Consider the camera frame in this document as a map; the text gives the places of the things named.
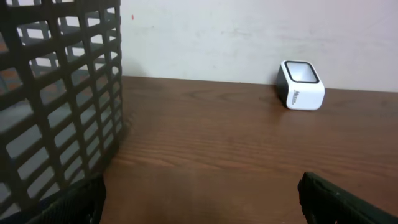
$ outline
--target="brown wooden surface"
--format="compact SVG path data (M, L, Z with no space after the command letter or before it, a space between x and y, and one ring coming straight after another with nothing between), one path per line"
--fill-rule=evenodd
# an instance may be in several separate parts
M273 86L123 77L123 103L102 224L305 223L305 171L398 215L397 93L292 111Z

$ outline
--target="wood grain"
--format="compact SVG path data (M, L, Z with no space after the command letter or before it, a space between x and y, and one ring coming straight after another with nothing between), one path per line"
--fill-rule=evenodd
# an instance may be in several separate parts
M292 111L269 85L123 77L123 103L102 224L305 223L305 171L398 215L397 93Z

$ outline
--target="dark gray basket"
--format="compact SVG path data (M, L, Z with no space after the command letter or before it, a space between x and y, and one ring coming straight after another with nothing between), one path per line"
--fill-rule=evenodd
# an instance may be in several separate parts
M0 219L101 172L122 128L120 0L0 0Z

